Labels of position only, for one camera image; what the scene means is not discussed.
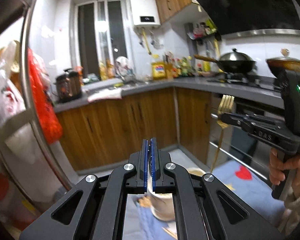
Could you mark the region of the person right hand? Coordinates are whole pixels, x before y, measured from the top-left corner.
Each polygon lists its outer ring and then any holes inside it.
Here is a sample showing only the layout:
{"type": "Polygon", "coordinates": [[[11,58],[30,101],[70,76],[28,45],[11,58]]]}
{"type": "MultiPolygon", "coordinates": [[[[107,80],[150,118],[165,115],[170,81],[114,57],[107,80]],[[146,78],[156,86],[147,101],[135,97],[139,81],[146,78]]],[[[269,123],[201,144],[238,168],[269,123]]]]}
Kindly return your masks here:
{"type": "Polygon", "coordinates": [[[292,189],[296,198],[300,197],[300,155],[294,156],[285,163],[278,158],[278,152],[272,148],[270,152],[270,181],[274,185],[279,185],[285,180],[284,171],[296,170],[294,180],[292,182],[292,189]]]}

